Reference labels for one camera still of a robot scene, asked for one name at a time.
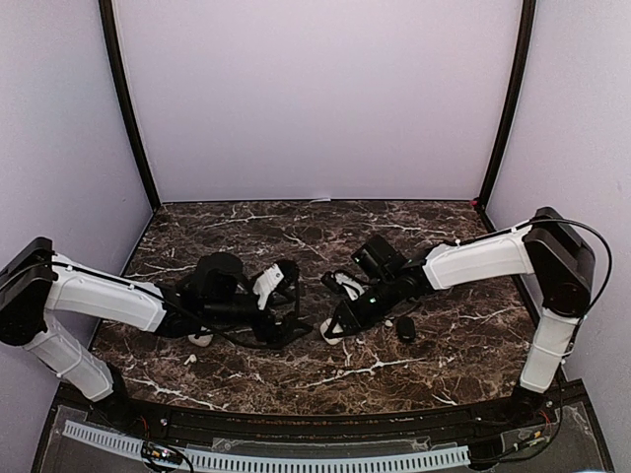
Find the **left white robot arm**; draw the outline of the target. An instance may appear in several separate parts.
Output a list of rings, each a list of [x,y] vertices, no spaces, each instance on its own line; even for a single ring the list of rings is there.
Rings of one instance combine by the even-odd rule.
[[[234,254],[201,257],[173,285],[132,281],[79,264],[49,238],[27,244],[1,271],[1,342],[36,356],[119,430],[139,421],[120,371],[93,355],[58,319],[81,314],[160,338],[221,337],[281,350],[310,334],[300,318],[300,269],[277,260],[253,277]]]

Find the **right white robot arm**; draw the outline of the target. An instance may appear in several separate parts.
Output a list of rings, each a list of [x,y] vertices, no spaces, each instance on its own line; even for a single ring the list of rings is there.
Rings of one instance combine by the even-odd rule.
[[[601,239],[590,226],[541,207],[528,220],[465,241],[453,240],[405,255],[382,236],[372,236],[353,255],[365,283],[338,270],[322,281],[344,295],[321,326],[333,342],[382,321],[399,304],[456,286],[501,277],[531,279],[537,286],[537,317],[526,361],[503,418],[526,426],[541,410],[562,362],[603,290],[594,287],[596,254],[584,232]]]

